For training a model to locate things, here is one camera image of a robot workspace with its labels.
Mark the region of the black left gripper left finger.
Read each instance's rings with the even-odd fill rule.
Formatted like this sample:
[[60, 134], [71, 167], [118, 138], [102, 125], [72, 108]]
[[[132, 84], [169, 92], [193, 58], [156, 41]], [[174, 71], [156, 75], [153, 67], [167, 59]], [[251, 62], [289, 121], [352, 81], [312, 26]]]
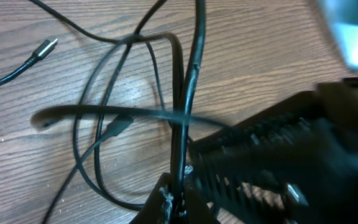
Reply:
[[161, 224], [168, 223], [167, 210], [170, 209], [168, 186], [170, 174], [164, 172], [150, 193], [140, 212], [130, 224]]

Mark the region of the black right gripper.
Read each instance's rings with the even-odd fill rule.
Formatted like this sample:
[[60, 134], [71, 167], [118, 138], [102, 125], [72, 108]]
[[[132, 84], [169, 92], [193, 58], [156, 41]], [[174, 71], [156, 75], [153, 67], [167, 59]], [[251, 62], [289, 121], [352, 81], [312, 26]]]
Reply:
[[358, 223], [358, 77], [297, 93], [194, 152], [202, 196], [245, 223]]

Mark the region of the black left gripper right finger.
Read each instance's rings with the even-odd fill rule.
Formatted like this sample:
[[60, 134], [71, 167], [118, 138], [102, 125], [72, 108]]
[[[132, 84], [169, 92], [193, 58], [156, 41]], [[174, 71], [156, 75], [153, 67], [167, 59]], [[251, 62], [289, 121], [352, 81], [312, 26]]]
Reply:
[[199, 194], [190, 176], [184, 180], [184, 201], [189, 224], [220, 224], [209, 212], [209, 207]]

